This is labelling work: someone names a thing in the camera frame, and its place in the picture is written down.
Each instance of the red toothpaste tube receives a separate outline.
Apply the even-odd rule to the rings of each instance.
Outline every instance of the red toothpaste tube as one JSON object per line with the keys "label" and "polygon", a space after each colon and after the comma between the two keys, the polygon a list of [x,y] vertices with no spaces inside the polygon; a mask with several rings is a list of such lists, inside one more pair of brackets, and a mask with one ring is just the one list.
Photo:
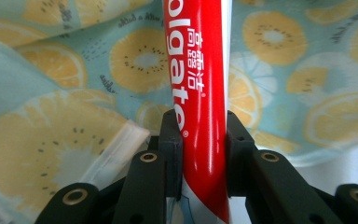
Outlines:
{"label": "red toothpaste tube", "polygon": [[[196,223],[229,220],[225,158],[229,2],[164,0],[163,4],[174,110],[184,140],[183,188],[200,202],[189,200]],[[205,210],[199,206],[214,219],[197,214]]]}

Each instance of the cloth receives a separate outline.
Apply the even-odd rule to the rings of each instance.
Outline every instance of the cloth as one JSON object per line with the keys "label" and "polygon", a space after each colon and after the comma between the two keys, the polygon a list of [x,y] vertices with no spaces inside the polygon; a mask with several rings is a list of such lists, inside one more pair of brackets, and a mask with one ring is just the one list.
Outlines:
{"label": "cloth", "polygon": [[[358,0],[233,0],[230,45],[228,109],[260,148],[309,166],[358,145]],[[0,223],[113,180],[172,108],[169,72],[161,1],[0,0]]]}

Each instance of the colgate logo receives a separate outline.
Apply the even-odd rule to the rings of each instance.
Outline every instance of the colgate logo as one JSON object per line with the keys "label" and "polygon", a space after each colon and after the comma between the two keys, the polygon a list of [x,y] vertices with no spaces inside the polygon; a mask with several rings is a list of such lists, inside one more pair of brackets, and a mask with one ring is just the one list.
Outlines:
{"label": "colgate logo", "polygon": [[183,85],[185,78],[185,62],[184,62],[184,45],[185,40],[183,34],[178,30],[180,27],[190,26],[190,19],[180,18],[183,9],[183,0],[169,0],[168,14],[169,21],[166,27],[167,33],[167,50],[170,55],[170,73],[172,84],[172,95],[174,99],[174,106],[176,119],[178,121],[179,130],[182,131],[185,127],[185,112],[182,105],[188,100],[187,89]]}

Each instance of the fruit pattern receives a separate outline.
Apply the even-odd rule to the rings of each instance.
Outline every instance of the fruit pattern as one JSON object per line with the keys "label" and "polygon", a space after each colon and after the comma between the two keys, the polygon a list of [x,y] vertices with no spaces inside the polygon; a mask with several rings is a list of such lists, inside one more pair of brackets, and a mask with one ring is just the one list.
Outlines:
{"label": "fruit pattern", "polygon": [[[0,50],[18,55],[33,78],[158,134],[172,108],[159,1],[22,0],[0,11]],[[304,166],[358,145],[358,0],[233,0],[232,14],[228,109],[258,146]],[[0,105],[0,118],[19,122],[15,109],[31,110],[23,99]],[[30,198],[16,200],[30,213]]]}

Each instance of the toothpaste tube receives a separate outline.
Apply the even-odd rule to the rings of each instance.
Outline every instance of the toothpaste tube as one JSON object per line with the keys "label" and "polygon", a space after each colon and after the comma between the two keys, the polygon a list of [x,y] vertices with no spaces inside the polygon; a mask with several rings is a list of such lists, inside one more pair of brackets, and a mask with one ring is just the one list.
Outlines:
{"label": "toothpaste tube", "polygon": [[230,9],[228,0],[164,0],[172,95],[184,140],[182,194],[190,198],[189,214],[195,223],[228,223],[225,139]]}

